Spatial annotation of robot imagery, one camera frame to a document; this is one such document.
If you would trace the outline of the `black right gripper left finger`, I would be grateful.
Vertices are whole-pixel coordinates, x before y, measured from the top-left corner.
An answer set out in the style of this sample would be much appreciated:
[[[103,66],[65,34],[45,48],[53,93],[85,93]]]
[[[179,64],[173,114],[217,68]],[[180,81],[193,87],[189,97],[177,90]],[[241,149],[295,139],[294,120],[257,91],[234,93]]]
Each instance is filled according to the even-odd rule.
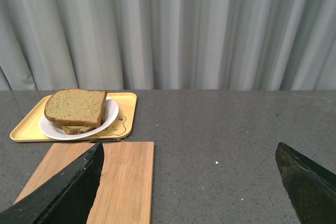
[[[1,212],[1,223],[86,223],[104,162],[95,144],[31,194]]]

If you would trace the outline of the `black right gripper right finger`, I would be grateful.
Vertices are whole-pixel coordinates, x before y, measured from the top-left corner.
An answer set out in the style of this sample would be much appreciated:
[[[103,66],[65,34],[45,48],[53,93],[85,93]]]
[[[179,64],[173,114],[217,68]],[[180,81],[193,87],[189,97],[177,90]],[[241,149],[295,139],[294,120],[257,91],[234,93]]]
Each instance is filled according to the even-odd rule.
[[[335,174],[283,142],[275,159],[300,223],[335,223]]]

